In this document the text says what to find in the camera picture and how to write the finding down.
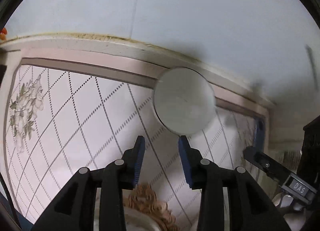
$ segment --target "blue fabric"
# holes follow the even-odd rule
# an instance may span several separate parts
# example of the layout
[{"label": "blue fabric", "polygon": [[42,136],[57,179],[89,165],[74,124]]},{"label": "blue fabric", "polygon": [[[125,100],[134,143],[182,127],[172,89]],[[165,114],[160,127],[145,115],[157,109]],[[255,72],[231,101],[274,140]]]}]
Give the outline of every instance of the blue fabric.
[{"label": "blue fabric", "polygon": [[[11,217],[13,217],[9,202],[2,195],[1,192],[0,192],[0,202],[5,207],[5,209],[8,211],[8,213],[11,215]],[[16,210],[16,213],[18,215],[18,219],[19,219],[22,231],[30,231],[30,229],[33,227],[33,224],[29,220],[27,220],[24,216],[22,216],[17,210]]]}]

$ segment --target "patterned tablecloth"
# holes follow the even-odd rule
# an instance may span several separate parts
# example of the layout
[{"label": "patterned tablecloth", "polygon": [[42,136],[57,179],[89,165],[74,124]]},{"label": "patterned tablecloth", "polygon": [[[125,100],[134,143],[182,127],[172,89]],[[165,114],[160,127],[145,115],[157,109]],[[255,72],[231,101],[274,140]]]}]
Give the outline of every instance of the patterned tablecloth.
[{"label": "patterned tablecloth", "polygon": [[[186,184],[178,136],[154,117],[151,89],[23,65],[11,99],[7,168],[20,211],[32,223],[80,167],[105,167],[143,135],[139,182],[149,183],[156,198],[167,203],[181,230],[190,229],[201,193]],[[210,126],[188,138],[204,158],[232,169],[244,166],[242,150],[252,143],[253,131],[253,118],[217,108]],[[256,177],[255,168],[247,169]]]}]

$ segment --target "white wall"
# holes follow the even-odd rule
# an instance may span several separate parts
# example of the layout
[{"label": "white wall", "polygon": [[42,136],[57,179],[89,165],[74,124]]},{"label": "white wall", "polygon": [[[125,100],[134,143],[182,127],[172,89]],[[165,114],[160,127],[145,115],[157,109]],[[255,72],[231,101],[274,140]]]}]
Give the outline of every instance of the white wall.
[{"label": "white wall", "polygon": [[261,85],[283,116],[292,107],[303,116],[304,102],[287,106],[301,96],[320,111],[305,50],[320,67],[320,30],[299,0],[24,0],[6,28],[9,38],[86,32],[151,43]]}]

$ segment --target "orange object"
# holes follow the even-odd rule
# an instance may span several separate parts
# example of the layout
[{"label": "orange object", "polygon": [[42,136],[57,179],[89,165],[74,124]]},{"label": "orange object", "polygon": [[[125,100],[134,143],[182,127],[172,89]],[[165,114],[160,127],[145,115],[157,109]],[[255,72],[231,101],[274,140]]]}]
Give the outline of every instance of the orange object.
[{"label": "orange object", "polygon": [[0,39],[5,40],[5,35],[3,33],[0,33]]}]

